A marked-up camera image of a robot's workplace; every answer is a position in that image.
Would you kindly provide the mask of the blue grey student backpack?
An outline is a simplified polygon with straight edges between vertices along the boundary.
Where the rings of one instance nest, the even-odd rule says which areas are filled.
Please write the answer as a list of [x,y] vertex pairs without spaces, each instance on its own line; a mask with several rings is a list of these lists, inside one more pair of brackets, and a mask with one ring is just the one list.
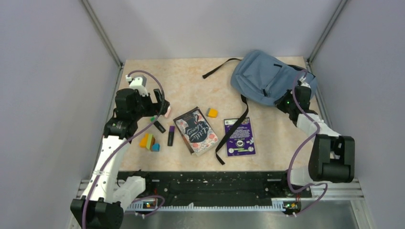
[[[304,68],[286,64],[264,51],[253,50],[240,59],[231,75],[231,86],[236,89],[243,103],[252,100],[266,106],[275,106],[287,90],[298,86],[298,80],[306,76],[309,89],[297,89],[296,95],[303,93],[304,100],[298,99],[304,111],[309,110],[309,101],[317,89],[317,78],[312,73],[304,73]],[[298,114],[289,114],[293,124],[298,121]]]

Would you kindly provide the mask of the Little Women floral book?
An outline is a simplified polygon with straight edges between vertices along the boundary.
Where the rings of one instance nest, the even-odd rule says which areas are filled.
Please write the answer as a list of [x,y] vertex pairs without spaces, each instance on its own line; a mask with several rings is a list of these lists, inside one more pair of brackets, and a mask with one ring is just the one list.
[[219,143],[219,137],[199,107],[173,119],[191,155],[200,156]]

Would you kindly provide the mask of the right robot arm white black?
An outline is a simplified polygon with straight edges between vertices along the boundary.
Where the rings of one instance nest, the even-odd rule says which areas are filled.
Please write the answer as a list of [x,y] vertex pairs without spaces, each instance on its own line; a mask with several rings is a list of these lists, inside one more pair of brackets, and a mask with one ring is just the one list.
[[[287,169],[286,180],[280,191],[292,197],[310,186],[328,183],[351,183],[355,172],[355,140],[333,131],[313,110],[310,110],[309,85],[294,86],[276,101],[276,107],[288,114],[298,129],[307,134],[293,154]],[[294,161],[309,141],[313,142],[308,166],[293,169]]]

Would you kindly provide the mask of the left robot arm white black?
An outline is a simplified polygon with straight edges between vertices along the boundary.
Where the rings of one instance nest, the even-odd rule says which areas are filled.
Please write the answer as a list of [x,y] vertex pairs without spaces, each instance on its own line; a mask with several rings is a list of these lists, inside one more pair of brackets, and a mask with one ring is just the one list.
[[142,96],[137,89],[121,89],[115,96],[112,117],[104,126],[99,157],[88,182],[79,198],[72,200],[71,213],[83,229],[118,229],[121,227],[124,212],[135,198],[148,197],[153,192],[153,184],[139,176],[125,179],[117,187],[117,178],[125,152],[133,138],[152,126],[149,123],[141,131],[138,121],[143,117],[160,116],[166,113],[169,102],[162,89],[153,90],[156,102],[151,95]]

